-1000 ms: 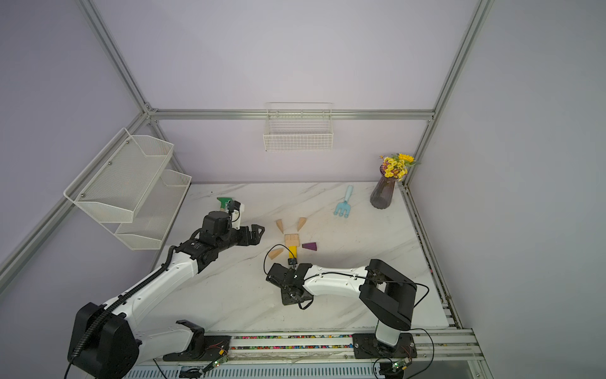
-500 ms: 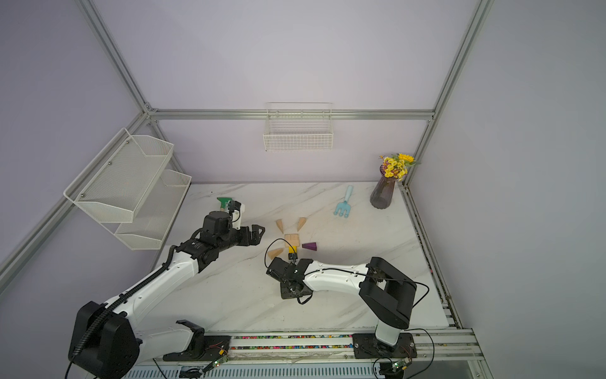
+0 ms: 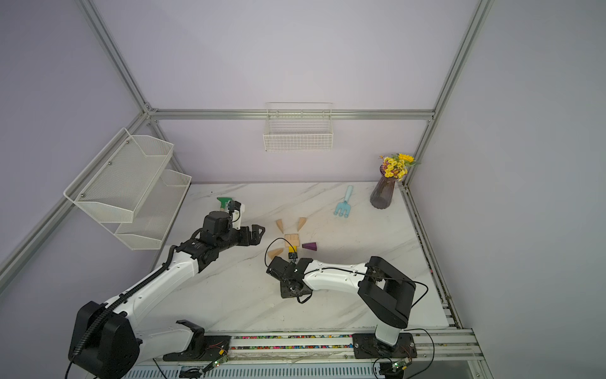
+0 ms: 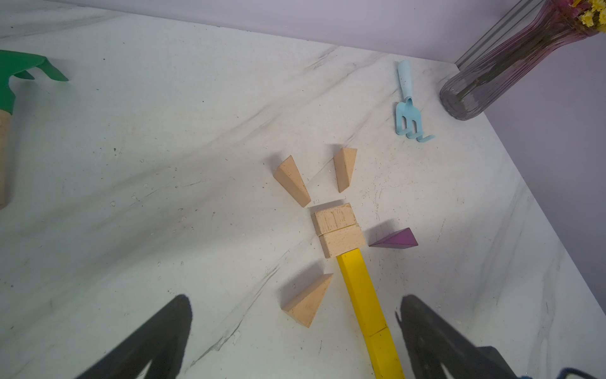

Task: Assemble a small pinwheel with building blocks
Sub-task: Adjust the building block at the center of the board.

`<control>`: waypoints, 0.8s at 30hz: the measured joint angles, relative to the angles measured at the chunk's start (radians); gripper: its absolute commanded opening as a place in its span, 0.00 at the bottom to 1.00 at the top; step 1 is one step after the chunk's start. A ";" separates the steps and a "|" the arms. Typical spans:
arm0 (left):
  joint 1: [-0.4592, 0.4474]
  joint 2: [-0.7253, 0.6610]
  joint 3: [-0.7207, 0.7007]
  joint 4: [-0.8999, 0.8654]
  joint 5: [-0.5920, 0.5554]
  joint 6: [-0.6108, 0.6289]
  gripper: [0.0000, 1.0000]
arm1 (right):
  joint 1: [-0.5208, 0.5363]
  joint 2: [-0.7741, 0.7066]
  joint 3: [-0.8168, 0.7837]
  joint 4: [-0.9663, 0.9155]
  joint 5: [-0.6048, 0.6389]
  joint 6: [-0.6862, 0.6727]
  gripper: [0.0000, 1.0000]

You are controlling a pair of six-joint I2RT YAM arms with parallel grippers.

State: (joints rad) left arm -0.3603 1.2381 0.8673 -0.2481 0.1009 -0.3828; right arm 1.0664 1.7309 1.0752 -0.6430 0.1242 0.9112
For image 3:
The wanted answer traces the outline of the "purple block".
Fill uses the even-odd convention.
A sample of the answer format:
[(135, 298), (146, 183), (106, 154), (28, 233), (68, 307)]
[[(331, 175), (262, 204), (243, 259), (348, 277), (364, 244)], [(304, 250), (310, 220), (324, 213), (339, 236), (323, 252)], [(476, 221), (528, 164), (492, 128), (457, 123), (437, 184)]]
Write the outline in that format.
[(302, 248), (306, 249), (306, 250), (317, 251), (317, 244), (316, 243), (303, 243)]

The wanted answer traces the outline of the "light blue toy fork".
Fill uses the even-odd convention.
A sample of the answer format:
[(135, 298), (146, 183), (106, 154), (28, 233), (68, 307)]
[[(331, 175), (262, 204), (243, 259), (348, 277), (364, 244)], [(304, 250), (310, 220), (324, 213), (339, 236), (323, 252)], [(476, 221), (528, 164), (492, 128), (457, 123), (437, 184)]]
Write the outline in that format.
[(344, 199), (342, 202), (339, 202), (336, 205), (336, 209), (334, 211), (334, 215), (335, 216), (339, 216), (339, 217), (343, 217), (343, 218), (348, 218), (350, 215), (350, 210), (351, 210), (351, 206), (349, 204), (350, 201), (350, 197), (353, 194), (353, 186), (348, 186), (347, 187), (347, 191), (345, 193)]

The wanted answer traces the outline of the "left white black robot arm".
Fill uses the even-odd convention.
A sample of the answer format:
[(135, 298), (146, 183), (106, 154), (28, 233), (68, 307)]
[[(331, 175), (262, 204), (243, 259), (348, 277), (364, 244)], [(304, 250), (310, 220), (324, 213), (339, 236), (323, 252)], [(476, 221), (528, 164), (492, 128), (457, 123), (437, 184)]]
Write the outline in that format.
[(143, 330), (146, 316), (184, 282), (200, 274), (234, 246), (257, 246), (265, 228), (235, 227), (240, 219), (212, 211), (191, 237), (171, 246), (153, 273), (104, 303), (93, 301), (77, 312), (68, 350), (70, 365), (97, 378), (122, 378), (144, 361), (168, 356), (196, 360), (213, 352), (205, 329), (185, 319), (167, 328)]

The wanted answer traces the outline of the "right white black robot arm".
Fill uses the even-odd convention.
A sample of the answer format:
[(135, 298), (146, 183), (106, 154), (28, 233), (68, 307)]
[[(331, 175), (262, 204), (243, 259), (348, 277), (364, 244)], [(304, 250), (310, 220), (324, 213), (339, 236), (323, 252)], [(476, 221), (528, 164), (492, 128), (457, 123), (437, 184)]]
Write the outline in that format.
[(377, 318), (375, 339), (384, 346), (396, 346), (408, 327), (417, 284), (382, 257), (356, 265), (275, 257), (266, 273), (280, 282), (283, 298), (296, 298), (301, 304), (321, 291), (357, 295)]

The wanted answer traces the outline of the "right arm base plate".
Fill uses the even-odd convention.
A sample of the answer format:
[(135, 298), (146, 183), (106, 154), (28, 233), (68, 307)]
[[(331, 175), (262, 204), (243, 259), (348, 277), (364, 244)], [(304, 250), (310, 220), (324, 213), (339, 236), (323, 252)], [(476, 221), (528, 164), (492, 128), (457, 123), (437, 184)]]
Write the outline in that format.
[(394, 346), (379, 341), (373, 333), (355, 333), (352, 339), (356, 359), (418, 357), (411, 333), (400, 333)]

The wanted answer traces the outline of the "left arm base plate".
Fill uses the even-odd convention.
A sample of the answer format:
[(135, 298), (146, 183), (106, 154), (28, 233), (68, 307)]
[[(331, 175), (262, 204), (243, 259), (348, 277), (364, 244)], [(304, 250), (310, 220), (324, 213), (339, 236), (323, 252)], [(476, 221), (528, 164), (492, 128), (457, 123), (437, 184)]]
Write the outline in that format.
[(197, 362), (216, 361), (227, 354), (231, 337), (194, 336), (193, 341), (184, 352), (170, 353), (163, 356), (164, 362)]

